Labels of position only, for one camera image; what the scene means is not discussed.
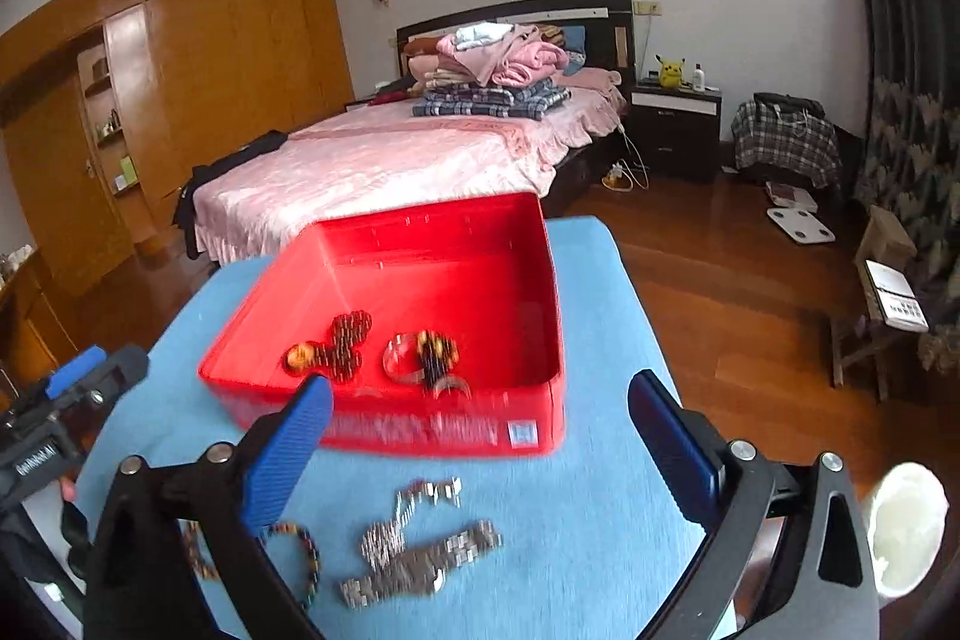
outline red box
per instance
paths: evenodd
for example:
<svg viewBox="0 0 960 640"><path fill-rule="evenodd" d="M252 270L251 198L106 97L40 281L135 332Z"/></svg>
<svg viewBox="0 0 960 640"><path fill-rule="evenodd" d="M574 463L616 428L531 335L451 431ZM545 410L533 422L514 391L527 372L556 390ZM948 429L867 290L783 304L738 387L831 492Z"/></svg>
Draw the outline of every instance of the red box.
<svg viewBox="0 0 960 640"><path fill-rule="evenodd" d="M425 204L307 226L257 281L199 374L246 428L299 378L298 342L326 341L334 316L373 325L352 381L333 384L323 445L407 456L530 456L563 441L563 345L553 261L534 194ZM388 378L397 333L453 338L452 373L472 394L434 399Z"/></svg>

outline open book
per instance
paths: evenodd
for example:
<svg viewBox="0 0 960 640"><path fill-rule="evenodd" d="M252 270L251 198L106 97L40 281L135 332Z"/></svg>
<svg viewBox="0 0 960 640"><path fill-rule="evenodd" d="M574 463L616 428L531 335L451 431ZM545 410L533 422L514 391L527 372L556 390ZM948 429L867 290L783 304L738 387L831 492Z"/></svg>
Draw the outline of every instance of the open book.
<svg viewBox="0 0 960 640"><path fill-rule="evenodd" d="M877 292L884 322L906 332L926 332L926 318L913 289L899 271L876 261L867 261L867 276Z"/></svg>

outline dark gray curtain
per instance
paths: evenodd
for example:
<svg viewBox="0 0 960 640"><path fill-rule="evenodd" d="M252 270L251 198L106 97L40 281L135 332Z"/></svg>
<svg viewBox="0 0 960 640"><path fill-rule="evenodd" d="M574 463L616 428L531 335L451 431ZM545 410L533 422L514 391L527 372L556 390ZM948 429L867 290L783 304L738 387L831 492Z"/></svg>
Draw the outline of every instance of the dark gray curtain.
<svg viewBox="0 0 960 640"><path fill-rule="evenodd" d="M960 367L960 0L867 0L872 100L856 198L918 249L907 269L931 333L926 367Z"/></svg>

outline white bottle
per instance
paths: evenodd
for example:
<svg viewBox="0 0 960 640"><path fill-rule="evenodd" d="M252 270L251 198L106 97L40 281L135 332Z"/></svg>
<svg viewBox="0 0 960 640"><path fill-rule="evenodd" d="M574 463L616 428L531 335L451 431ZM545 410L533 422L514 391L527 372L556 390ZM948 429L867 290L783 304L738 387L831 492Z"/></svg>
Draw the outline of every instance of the white bottle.
<svg viewBox="0 0 960 640"><path fill-rule="evenodd" d="M693 80L690 80L690 84L693 85L693 90L696 92L707 90L707 78L704 76L704 70L700 68L699 63L697 68L693 70Z"/></svg>

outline blue tabletop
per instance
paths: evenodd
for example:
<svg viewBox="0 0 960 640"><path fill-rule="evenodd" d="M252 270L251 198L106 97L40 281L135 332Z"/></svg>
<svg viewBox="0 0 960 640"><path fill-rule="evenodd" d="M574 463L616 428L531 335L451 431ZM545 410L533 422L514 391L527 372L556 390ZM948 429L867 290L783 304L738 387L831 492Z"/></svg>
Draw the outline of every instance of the blue tabletop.
<svg viewBox="0 0 960 640"><path fill-rule="evenodd" d="M568 432L546 458L386 458L320 449L283 517L313 533L323 571L310 617L331 640L360 638L632 638L669 594L703 539L683 520L627 414L626 392L651 368L676 390L607 228L595 218L548 223L566 362ZM197 365L269 259L218 271L152 349L146 380L117 404L78 480L91 530L116 466L140 453L152 466L195 461L243 432L197 378ZM423 507L411 545L488 518L504 547L451 573L431 598L350 610L336 584L360 576L363 530L388 520L392 497L417 477L463 481L463 505ZM268 549L301 595L296 546ZM248 635L223 586L205 582L222 629ZM717 636L734 632L728 610Z"/></svg>

